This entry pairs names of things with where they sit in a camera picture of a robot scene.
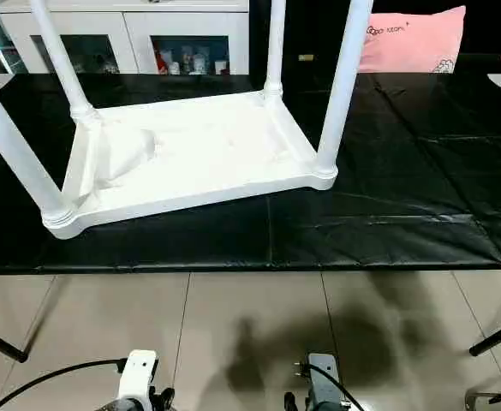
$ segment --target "black tablecloth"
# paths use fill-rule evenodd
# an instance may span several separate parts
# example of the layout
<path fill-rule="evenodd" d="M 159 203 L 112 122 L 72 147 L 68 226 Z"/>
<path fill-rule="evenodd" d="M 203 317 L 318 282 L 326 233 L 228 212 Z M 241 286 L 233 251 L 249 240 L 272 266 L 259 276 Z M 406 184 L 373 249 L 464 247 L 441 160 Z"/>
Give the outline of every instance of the black tablecloth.
<path fill-rule="evenodd" d="M 82 75 L 96 107 L 252 90 L 246 77 Z M 316 147 L 328 91 L 286 90 Z M 0 99 L 58 185 L 74 124 L 56 78 Z M 333 189 L 51 236 L 0 157 L 0 272 L 501 267 L 501 89 L 484 75 L 361 74 Z"/>

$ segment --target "white cabinet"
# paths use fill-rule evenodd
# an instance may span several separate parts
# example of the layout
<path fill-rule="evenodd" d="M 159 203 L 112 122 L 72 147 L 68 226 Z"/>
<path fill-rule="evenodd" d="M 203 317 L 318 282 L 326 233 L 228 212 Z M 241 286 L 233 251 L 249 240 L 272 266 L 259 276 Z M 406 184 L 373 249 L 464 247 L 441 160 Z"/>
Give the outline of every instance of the white cabinet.
<path fill-rule="evenodd" d="M 49 58 L 33 15 L 0 16 L 27 70 L 48 73 Z M 53 13 L 52 18 L 77 71 L 96 72 L 93 68 L 101 65 L 116 67 L 121 73 L 138 72 L 122 13 L 62 12 Z"/>
<path fill-rule="evenodd" d="M 159 73 L 163 58 L 184 74 L 248 74 L 248 0 L 49 0 L 79 72 Z M 0 18 L 30 73 L 51 71 L 28 0 L 0 3 Z M 195 65 L 188 59 L 195 57 Z"/>

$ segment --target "black cable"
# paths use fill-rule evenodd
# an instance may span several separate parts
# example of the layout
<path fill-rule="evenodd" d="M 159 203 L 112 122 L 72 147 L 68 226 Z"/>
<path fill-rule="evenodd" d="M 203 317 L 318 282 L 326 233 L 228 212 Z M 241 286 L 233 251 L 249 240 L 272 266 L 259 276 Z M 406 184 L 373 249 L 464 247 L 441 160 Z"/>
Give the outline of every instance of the black cable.
<path fill-rule="evenodd" d="M 359 411 L 365 411 L 365 409 L 359 404 L 358 401 L 355 400 L 355 398 L 349 393 L 349 391 L 347 391 L 347 389 L 338 381 L 336 381 L 328 372 L 318 366 L 314 366 L 313 364 L 303 364 L 302 367 L 304 370 L 314 370 L 322 374 L 324 377 L 326 377 L 326 379 L 328 379 L 328 381 L 333 383 L 359 409 Z"/>
<path fill-rule="evenodd" d="M 44 383 L 44 381 L 49 380 L 49 379 L 54 378 L 54 377 L 57 377 L 59 375 L 67 374 L 68 372 L 72 372 L 72 371 L 77 371 L 77 370 L 80 370 L 82 368 L 90 368 L 91 366 L 106 366 L 109 364 L 116 364 L 117 369 L 119 371 L 121 371 L 122 368 L 124 368 L 126 362 L 127 362 L 126 358 L 119 358 L 117 360 L 90 361 L 90 362 L 83 362 L 82 364 L 77 364 L 76 366 L 67 366 L 65 368 L 62 368 L 61 370 L 49 372 L 48 374 L 46 374 L 42 377 L 36 378 L 33 381 L 30 381 L 29 383 L 22 385 L 22 387 L 20 387 L 18 390 L 12 391 L 10 394 L 8 394 L 6 397 L 4 397 L 0 401 L 0 407 L 2 407 L 4 404 L 9 402 L 13 398 L 16 398 L 18 395 L 20 395 L 24 391 L 27 391 L 30 388 L 34 387 L 35 385 Z"/>

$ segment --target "white plastic stool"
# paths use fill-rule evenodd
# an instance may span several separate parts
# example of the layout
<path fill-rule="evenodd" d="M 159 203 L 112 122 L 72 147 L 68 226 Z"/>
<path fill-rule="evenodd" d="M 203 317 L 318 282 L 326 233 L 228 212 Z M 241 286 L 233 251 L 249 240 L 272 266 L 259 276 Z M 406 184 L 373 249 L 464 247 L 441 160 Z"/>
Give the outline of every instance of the white plastic stool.
<path fill-rule="evenodd" d="M 373 0 L 352 0 L 316 152 L 282 100 L 286 0 L 272 0 L 260 92 L 96 110 L 44 0 L 31 0 L 76 123 L 60 191 L 0 104 L 0 153 L 57 238 L 86 227 L 291 188 L 325 190 L 349 109 Z"/>

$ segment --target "white cylindrical leg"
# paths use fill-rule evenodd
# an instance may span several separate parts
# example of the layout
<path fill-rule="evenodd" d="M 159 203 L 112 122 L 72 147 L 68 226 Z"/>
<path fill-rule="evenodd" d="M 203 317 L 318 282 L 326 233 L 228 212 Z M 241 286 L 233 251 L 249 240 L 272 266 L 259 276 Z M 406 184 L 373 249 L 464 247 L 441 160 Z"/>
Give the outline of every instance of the white cylindrical leg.
<path fill-rule="evenodd" d="M 84 121 L 86 117 L 94 116 L 94 108 L 86 99 L 75 70 L 69 61 L 68 52 L 52 23 L 51 12 L 46 8 L 45 0 L 31 0 L 33 15 L 39 24 L 48 54 L 54 64 L 57 76 L 68 97 L 71 106 L 71 116 L 74 120 Z"/>
<path fill-rule="evenodd" d="M 0 153 L 41 210 L 45 225 L 64 225 L 72 219 L 73 206 L 64 199 L 1 103 Z"/>
<path fill-rule="evenodd" d="M 283 71 L 284 15 L 286 0 L 272 0 L 269 25 L 269 54 L 264 94 L 266 97 L 283 94 L 281 72 Z"/>
<path fill-rule="evenodd" d="M 337 151 L 342 141 L 355 78 L 361 62 L 372 4 L 373 0 L 352 0 L 349 6 L 342 47 L 337 58 L 336 74 L 317 153 L 317 171 L 324 175 L 337 173 Z"/>

